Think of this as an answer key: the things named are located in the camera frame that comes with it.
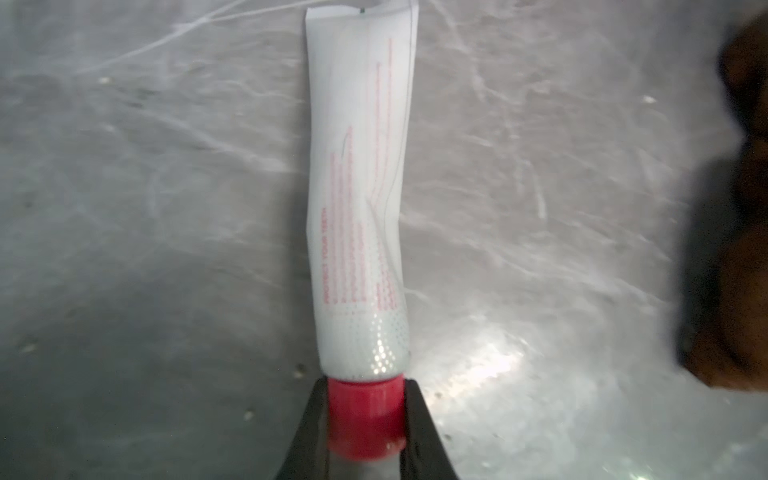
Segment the brown cloth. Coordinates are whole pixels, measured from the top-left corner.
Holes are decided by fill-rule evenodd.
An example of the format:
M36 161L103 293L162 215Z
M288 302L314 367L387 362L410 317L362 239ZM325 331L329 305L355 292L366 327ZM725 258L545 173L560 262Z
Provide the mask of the brown cloth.
M709 388L767 389L767 11L725 43L718 74L743 134L697 179L679 284L679 364Z

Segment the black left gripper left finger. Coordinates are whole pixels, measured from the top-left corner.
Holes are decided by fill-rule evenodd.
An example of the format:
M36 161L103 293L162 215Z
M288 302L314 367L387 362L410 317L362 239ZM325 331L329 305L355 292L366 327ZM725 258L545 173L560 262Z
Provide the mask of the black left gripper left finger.
M275 480L328 480L328 379L318 379Z

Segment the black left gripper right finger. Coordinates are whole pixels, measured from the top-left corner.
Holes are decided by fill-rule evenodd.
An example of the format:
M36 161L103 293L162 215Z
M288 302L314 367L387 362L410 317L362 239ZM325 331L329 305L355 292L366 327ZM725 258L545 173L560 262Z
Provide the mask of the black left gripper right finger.
M402 480L458 480L419 384L405 380L406 446L399 456Z

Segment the white tube red cap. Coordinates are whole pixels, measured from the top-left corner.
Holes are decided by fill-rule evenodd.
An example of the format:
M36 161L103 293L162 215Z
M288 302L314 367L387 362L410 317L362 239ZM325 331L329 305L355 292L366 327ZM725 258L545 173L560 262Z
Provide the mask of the white tube red cap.
M311 145L306 235L330 449L376 461L405 446L410 360L399 215L419 5L305 15Z

